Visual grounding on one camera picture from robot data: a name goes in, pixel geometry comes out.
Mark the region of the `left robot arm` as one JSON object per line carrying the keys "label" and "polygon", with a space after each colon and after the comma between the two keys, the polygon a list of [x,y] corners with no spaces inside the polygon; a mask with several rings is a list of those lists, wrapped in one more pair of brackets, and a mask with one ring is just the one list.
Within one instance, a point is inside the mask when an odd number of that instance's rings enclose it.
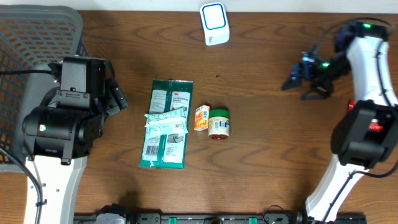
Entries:
{"label": "left robot arm", "polygon": [[18,134],[27,154],[24,223],[72,223],[88,155],[105,121],[128,107],[110,61],[65,57],[28,80]]}

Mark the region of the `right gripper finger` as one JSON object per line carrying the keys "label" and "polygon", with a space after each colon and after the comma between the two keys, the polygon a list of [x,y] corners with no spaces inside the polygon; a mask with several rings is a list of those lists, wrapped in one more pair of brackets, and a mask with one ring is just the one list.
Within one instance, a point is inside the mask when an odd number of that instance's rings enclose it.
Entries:
{"label": "right gripper finger", "polygon": [[320,86],[313,86],[301,96],[301,100],[325,100],[329,98],[332,93],[333,89],[325,89]]}
{"label": "right gripper finger", "polygon": [[281,89],[291,90],[302,86],[302,63],[296,63],[290,71],[288,79],[282,84]]}

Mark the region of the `orange snack packet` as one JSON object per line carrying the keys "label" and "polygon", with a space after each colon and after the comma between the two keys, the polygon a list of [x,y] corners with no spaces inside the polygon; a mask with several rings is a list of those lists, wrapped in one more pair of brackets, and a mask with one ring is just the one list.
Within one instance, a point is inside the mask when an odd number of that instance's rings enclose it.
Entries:
{"label": "orange snack packet", "polygon": [[208,128],[210,107],[201,105],[195,110],[194,130],[203,131]]}

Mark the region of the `pale green wipes pack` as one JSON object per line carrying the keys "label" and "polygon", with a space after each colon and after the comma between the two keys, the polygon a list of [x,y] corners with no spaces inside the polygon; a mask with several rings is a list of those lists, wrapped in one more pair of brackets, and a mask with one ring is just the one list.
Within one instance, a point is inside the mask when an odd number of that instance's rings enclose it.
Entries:
{"label": "pale green wipes pack", "polygon": [[187,118],[183,108],[176,110],[146,114],[146,139],[157,138],[169,134],[187,134]]}

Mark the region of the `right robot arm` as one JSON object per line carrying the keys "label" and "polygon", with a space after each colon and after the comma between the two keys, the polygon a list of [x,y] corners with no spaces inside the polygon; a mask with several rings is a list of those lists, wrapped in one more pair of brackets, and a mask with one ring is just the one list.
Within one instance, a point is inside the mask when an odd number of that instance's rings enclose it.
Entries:
{"label": "right robot arm", "polygon": [[356,183],[371,177],[372,169],[384,162],[397,146],[397,97],[388,66],[389,38],[393,23],[374,17],[358,17],[331,27],[335,54],[319,57],[322,40],[303,53],[283,90],[308,81],[303,100],[324,100],[334,91],[334,82],[351,75],[354,100],[331,135],[332,158],[320,183],[298,211],[297,223],[365,223],[363,215],[350,217],[339,209]]}

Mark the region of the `green 3M gloves package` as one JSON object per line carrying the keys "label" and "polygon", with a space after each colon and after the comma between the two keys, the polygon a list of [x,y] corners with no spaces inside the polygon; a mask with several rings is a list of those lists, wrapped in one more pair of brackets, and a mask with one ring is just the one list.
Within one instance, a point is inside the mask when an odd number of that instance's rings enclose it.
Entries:
{"label": "green 3M gloves package", "polygon": [[[148,114],[183,108],[188,128],[192,92],[192,81],[154,80]],[[183,169],[186,143],[187,134],[169,134],[151,139],[144,137],[139,165],[148,168]]]}

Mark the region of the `green lid jar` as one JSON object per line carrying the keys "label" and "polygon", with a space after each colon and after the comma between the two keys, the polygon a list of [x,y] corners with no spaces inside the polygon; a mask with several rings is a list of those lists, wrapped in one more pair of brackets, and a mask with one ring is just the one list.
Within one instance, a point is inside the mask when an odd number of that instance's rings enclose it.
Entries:
{"label": "green lid jar", "polygon": [[208,137],[214,140],[225,140],[229,138],[229,132],[229,111],[224,109],[210,110]]}

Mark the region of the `red snack bag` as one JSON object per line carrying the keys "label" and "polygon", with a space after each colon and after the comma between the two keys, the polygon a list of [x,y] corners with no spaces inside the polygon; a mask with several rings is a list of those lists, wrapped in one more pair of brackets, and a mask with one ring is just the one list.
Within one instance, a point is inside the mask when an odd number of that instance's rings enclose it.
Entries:
{"label": "red snack bag", "polygon": [[[348,111],[351,111],[354,108],[354,106],[355,102],[353,100],[350,100],[348,103]],[[372,119],[370,125],[368,126],[368,129],[372,131],[382,131],[384,127],[379,124],[378,119]]]}

